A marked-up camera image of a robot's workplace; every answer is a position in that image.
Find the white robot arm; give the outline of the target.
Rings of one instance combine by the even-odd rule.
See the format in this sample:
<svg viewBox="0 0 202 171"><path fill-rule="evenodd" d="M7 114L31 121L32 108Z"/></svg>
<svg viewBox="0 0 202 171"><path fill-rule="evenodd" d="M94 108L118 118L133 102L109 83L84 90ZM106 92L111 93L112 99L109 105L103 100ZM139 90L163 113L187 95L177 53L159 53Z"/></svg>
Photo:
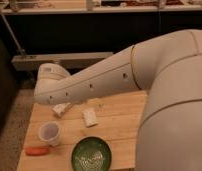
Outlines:
<svg viewBox="0 0 202 171"><path fill-rule="evenodd" d="M34 99L43 105L144 90L136 171L202 171L202 30L167 33L68 76L42 64Z"/></svg>

